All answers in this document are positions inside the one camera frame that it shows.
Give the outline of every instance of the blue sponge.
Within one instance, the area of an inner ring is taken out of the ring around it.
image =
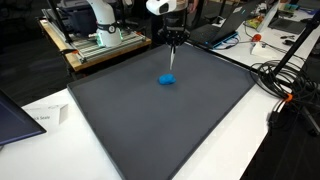
[[[164,74],[159,77],[159,83],[162,85],[173,84],[176,82],[176,78],[172,74]]]

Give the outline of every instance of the white robot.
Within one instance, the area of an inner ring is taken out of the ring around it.
[[[87,0],[97,18],[97,39],[99,46],[113,47],[121,43],[121,32],[117,28],[112,7],[108,3],[117,0]],[[123,0],[132,5],[132,0]],[[185,29],[188,0],[148,0],[147,8],[155,15],[163,15],[164,26],[158,34],[172,47],[183,44],[190,36]]]
[[[100,47],[114,47],[121,44],[121,32],[117,27],[114,12],[109,3],[117,0],[87,0],[91,5],[97,19],[97,43]],[[132,6],[131,0],[124,0],[124,4]]]
[[[176,46],[182,45],[189,37],[186,30],[188,0],[148,0],[147,8],[155,15],[163,15],[163,28],[159,30],[159,36],[171,46],[171,63],[176,53]]]

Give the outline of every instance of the white paper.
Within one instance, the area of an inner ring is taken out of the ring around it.
[[[252,55],[260,56],[269,60],[279,60],[282,57],[279,56],[275,50],[263,47],[261,42],[256,43],[254,48],[251,51]]]
[[[66,104],[51,105],[24,110],[46,130],[60,125],[67,117]]]

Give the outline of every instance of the white table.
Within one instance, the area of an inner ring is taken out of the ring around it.
[[[311,18],[311,17],[312,16],[308,15],[303,11],[296,11],[295,17],[291,18],[290,20],[300,21],[301,19]],[[247,27],[246,29],[249,35],[254,36],[255,34],[260,34],[262,36],[262,41],[287,51],[290,49],[290,46],[282,44],[284,39],[280,39],[280,37],[294,35],[291,33],[286,33],[283,31],[270,29],[270,28],[266,28],[261,33],[258,33],[255,29],[252,29],[249,27]],[[241,38],[240,41],[244,42],[244,41],[251,40],[251,38],[248,35],[246,35],[245,27],[243,24],[238,28],[237,32],[239,33],[239,36]],[[313,46],[316,44],[319,36],[320,36],[320,26],[310,34],[310,36],[305,40],[305,42],[297,50],[295,55],[300,56],[304,59],[307,59]],[[269,60],[274,60],[274,59],[263,58],[256,55],[251,55],[252,48],[253,48],[253,45],[251,43],[240,43],[228,50],[214,50],[214,52],[220,55],[223,55],[227,58],[238,61],[239,63],[247,66],[252,66],[254,63],[265,63]],[[278,52],[271,48],[269,49],[277,54],[277,56],[279,57],[278,60],[281,60],[282,57],[284,56],[284,53]],[[300,67],[303,65],[303,61],[297,57],[292,57],[289,62],[292,62]]]
[[[314,37],[319,36],[319,29],[314,33]],[[316,39],[308,41],[314,44]],[[247,65],[268,60],[251,57],[246,46],[248,44],[241,44],[219,53]],[[299,55],[306,58],[312,48],[311,45],[309,47],[300,50]],[[278,101],[255,85],[200,145],[174,179],[239,179],[267,134],[268,114]],[[48,123],[41,121],[41,125],[48,130],[47,134],[6,145],[0,152],[1,179],[120,179],[67,90],[26,108],[55,104],[68,104],[68,118],[57,126],[48,126]]]

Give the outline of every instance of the gray tray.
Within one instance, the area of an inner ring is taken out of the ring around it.
[[[253,86],[249,72],[202,50],[156,48],[68,85],[123,179],[172,178]]]

